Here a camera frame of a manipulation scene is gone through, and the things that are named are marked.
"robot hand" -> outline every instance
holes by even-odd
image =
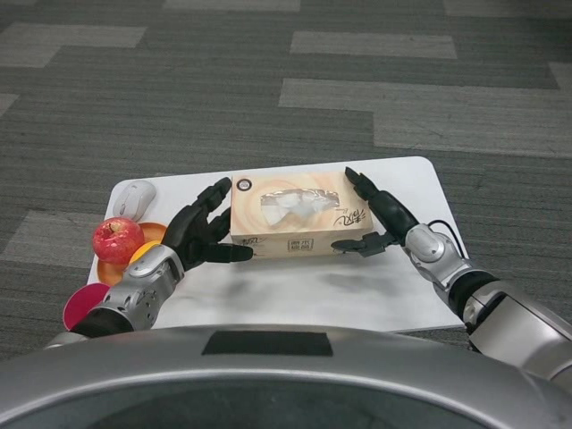
[[[167,227],[161,245],[129,265],[103,301],[70,332],[56,336],[48,347],[150,329],[186,271],[204,262],[249,260],[252,248],[219,243],[229,233],[230,208],[208,222],[209,214],[222,204],[230,189],[231,180],[221,179],[201,192],[193,204],[183,207]]]
[[[474,351],[553,381],[572,392],[572,326],[524,292],[500,281],[463,256],[446,235],[416,218],[389,192],[347,168],[357,194],[386,230],[332,246],[364,257],[401,245],[417,271],[465,324]]]

